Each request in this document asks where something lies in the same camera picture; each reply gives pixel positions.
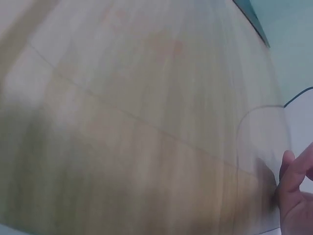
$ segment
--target transparent plastic sheet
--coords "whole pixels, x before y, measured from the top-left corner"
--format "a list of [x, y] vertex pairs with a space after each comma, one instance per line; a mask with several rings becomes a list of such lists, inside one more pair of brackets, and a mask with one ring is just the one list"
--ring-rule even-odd
[[89, 235], [279, 226], [284, 102], [233, 1], [33, 4], [0, 41], [1, 223]]

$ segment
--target finger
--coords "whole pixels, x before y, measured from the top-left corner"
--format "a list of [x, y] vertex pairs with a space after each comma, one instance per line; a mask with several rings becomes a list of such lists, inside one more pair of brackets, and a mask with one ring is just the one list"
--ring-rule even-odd
[[313, 169], [307, 171], [307, 177], [313, 181]]
[[313, 194], [309, 192], [301, 192], [302, 196], [304, 197], [305, 200], [308, 202], [313, 201]]
[[292, 192], [299, 188], [307, 171], [311, 168], [313, 168], [313, 143], [285, 171], [282, 177], [281, 191]]
[[289, 165], [279, 183], [278, 196], [282, 217], [286, 216], [292, 208], [305, 200], [299, 187], [306, 176], [306, 172], [312, 167], [313, 144], [310, 144], [309, 147]]
[[284, 152], [282, 165], [279, 170], [279, 180], [282, 179], [284, 176], [286, 170], [288, 169], [289, 165], [294, 161], [295, 156], [294, 153], [290, 150], [287, 150]]

